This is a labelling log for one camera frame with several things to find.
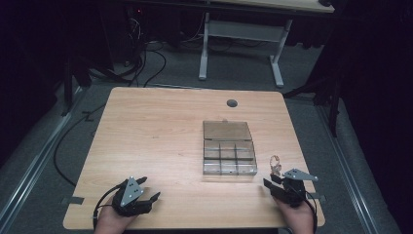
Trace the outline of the person's left hand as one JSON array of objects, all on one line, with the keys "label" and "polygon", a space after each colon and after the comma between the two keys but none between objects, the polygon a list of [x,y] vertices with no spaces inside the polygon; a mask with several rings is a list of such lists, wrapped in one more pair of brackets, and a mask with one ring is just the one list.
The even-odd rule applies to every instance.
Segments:
[{"label": "person's left hand", "polygon": [[136,219],[134,216],[121,216],[112,208],[113,197],[110,197],[101,209],[94,234],[123,234]]}]

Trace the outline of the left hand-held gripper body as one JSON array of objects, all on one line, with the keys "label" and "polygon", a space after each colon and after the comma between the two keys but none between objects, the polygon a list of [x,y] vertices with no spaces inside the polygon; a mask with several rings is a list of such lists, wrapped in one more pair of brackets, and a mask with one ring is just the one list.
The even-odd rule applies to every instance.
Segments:
[{"label": "left hand-held gripper body", "polygon": [[112,200],[112,208],[118,215],[134,216],[148,214],[152,210],[152,205],[145,205],[139,201],[144,189],[141,184],[137,184],[136,179],[130,176],[115,193]]}]

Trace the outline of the clear plastic compartment box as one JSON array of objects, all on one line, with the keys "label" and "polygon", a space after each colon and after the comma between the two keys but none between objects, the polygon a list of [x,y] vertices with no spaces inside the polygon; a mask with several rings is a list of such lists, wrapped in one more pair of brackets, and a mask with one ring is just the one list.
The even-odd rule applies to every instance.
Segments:
[{"label": "clear plastic compartment box", "polygon": [[255,176],[257,163],[247,122],[204,121],[205,175]]}]

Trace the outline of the black metal stand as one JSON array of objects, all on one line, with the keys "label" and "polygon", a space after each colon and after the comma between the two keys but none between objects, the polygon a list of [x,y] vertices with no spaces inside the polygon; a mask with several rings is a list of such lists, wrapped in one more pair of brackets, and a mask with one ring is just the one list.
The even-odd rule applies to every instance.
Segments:
[{"label": "black metal stand", "polygon": [[85,60],[79,56],[70,56],[64,64],[63,94],[64,108],[62,115],[66,116],[74,105],[74,82],[81,88],[88,88],[92,84]]},{"label": "black metal stand", "polygon": [[293,89],[283,94],[284,98],[293,98],[303,93],[315,93],[313,98],[314,105],[328,105],[327,127],[334,137],[337,137],[337,117],[339,114],[339,98],[342,84],[341,75],[325,76],[315,81]]}]

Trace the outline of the person's right hand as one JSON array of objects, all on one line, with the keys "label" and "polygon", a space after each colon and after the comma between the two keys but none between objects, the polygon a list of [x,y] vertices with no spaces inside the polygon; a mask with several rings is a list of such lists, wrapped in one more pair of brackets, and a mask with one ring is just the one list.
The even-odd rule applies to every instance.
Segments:
[{"label": "person's right hand", "polygon": [[315,234],[314,216],[311,208],[302,202],[291,208],[288,204],[274,197],[274,201],[283,215],[283,219],[293,234]]}]

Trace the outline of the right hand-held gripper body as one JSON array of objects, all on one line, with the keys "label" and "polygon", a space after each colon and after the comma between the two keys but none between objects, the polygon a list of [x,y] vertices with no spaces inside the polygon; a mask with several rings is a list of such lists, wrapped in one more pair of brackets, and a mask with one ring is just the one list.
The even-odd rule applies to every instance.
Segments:
[{"label": "right hand-held gripper body", "polygon": [[279,199],[291,208],[297,208],[306,200],[305,180],[318,181],[315,175],[310,175],[298,169],[291,169],[282,174],[282,189]]}]

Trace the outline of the small gold jewellery piece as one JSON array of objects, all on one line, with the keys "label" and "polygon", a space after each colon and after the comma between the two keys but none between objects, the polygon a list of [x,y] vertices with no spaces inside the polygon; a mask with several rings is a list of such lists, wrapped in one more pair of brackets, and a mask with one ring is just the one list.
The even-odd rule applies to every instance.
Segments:
[{"label": "small gold jewellery piece", "polygon": [[271,173],[276,176],[279,176],[281,174],[282,165],[281,165],[281,160],[279,156],[273,155],[270,158],[270,169],[271,169]]}]

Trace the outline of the white metal desk frame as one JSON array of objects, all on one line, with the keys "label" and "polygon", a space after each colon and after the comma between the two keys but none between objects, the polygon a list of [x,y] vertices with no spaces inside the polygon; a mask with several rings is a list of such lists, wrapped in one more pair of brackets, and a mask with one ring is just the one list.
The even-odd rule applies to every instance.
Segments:
[{"label": "white metal desk frame", "polygon": [[274,80],[278,88],[284,86],[279,60],[285,45],[293,20],[287,19],[283,25],[260,25],[246,22],[234,22],[220,19],[210,19],[205,13],[203,48],[200,60],[199,79],[207,78],[208,39],[221,37],[276,43],[275,53],[269,56]]}]

